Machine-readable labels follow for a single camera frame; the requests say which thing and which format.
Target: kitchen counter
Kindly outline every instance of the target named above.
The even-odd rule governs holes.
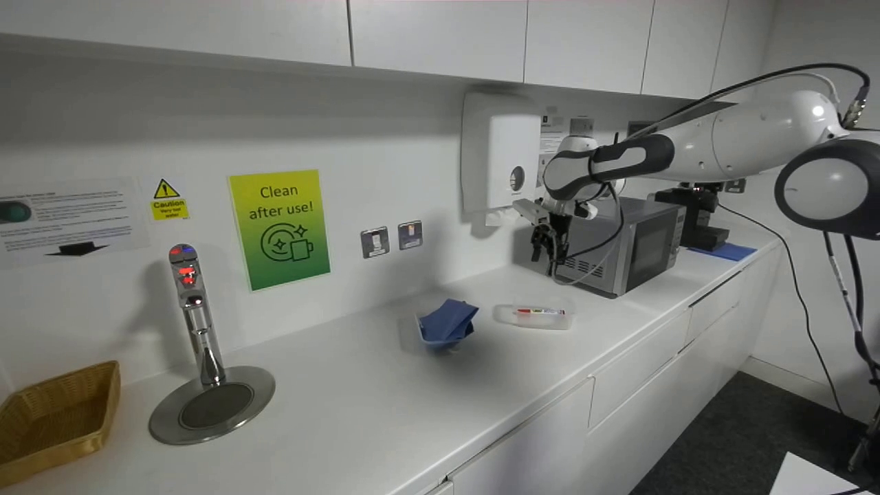
[[[775,247],[764,236],[739,246],[758,246],[756,256]],[[156,377],[123,390],[111,444],[96,458],[42,474],[9,495],[427,492],[573,390],[652,322],[756,256],[727,261],[680,251],[674,271],[619,301],[507,268],[300,331],[225,357],[225,367],[276,374],[276,400],[245,429],[184,448],[151,440],[151,410],[195,370],[190,377]],[[482,309],[475,333],[449,352],[427,352],[416,342],[416,316],[442,298]],[[493,322],[497,304],[567,305],[573,324],[507,328]]]

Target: yellow warning sign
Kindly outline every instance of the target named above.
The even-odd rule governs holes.
[[[166,180],[159,180],[153,194],[153,221],[190,221],[186,201]]]

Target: tap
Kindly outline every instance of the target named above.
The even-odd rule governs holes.
[[[225,382],[225,370],[221,361],[218,333],[212,324],[197,253],[193,246],[173,246],[168,251],[168,265],[178,305],[184,312],[197,379],[203,388],[221,388]]]

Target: tray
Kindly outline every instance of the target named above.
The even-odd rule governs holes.
[[[96,455],[115,404],[115,361],[17,390],[0,410],[0,487]]]

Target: grey floor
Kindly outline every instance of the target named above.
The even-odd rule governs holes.
[[[878,466],[845,470],[860,433],[845,415],[736,374],[633,492],[764,495],[786,451],[878,492]]]

